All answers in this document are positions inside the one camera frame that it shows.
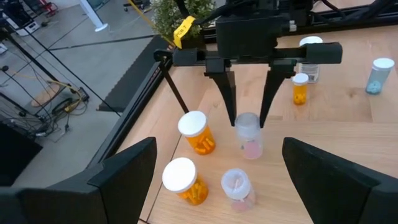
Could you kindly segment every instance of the yellow tag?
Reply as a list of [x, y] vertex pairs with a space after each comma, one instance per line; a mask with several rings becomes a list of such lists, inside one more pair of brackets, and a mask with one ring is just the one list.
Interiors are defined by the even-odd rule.
[[181, 25], [174, 31], [174, 43], [179, 48], [182, 49], [181, 39], [187, 34], [192, 26], [192, 22], [195, 20], [194, 17], [188, 16], [182, 21]]

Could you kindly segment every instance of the pill bottle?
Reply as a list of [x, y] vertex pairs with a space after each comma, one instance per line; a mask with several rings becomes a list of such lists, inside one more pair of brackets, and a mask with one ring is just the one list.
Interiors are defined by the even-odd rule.
[[200, 205], [208, 195], [208, 187], [194, 163], [185, 157], [173, 159], [163, 171], [164, 187], [176, 193], [190, 205]]
[[[320, 37], [311, 36], [306, 37], [300, 40], [300, 47], [304, 44], [320, 44], [323, 43], [323, 40]], [[308, 75], [309, 83], [316, 83], [319, 79], [319, 65], [314, 64], [302, 64], [298, 65], [298, 72], [305, 73]]]
[[366, 85], [366, 93], [379, 94], [395, 63], [389, 58], [378, 58], [373, 61], [372, 72]]
[[178, 122], [178, 130], [197, 154], [207, 155], [214, 151], [216, 142], [203, 112], [191, 111], [184, 114]]
[[221, 178], [221, 186], [231, 199], [233, 210], [244, 212], [256, 203], [256, 194], [248, 175], [241, 169], [231, 169]]
[[257, 159], [262, 155], [263, 143], [260, 119], [254, 113], [243, 113], [236, 117], [235, 130], [246, 159]]
[[293, 102], [296, 105], [303, 105], [307, 100], [308, 75], [298, 73], [292, 77], [293, 81]]

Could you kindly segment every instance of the potted plant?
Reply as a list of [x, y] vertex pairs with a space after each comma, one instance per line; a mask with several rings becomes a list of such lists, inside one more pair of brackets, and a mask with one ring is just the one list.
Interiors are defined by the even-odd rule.
[[[212, 0], [185, 0], [185, 6], [188, 12], [194, 18], [204, 18], [210, 15], [215, 8], [215, 2]], [[155, 23], [156, 32], [173, 40], [174, 30], [182, 23], [182, 15], [174, 0], [155, 0], [152, 4], [155, 11], [153, 21]], [[205, 49], [205, 41], [201, 34], [202, 28], [208, 27], [209, 24], [202, 26], [192, 26], [190, 31], [185, 34], [182, 39], [183, 48], [201, 48]]]

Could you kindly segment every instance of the green leaves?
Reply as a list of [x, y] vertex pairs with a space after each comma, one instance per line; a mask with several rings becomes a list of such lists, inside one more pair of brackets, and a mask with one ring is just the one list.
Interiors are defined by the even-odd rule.
[[[185, 0], [191, 16], [197, 19], [202, 19], [210, 15], [216, 4], [212, 0]], [[155, 15], [152, 18], [156, 31], [168, 39], [173, 39], [174, 30], [182, 23], [182, 15], [174, 0], [155, 0], [152, 3], [152, 8]], [[190, 32], [186, 35], [189, 37], [196, 37], [200, 33], [200, 26], [192, 26]]]

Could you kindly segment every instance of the blue container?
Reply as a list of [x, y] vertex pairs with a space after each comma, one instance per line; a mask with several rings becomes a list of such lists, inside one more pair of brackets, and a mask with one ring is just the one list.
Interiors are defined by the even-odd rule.
[[377, 95], [381, 92], [394, 64], [394, 61], [389, 58], [378, 58], [373, 61], [372, 72], [365, 89], [366, 93]]

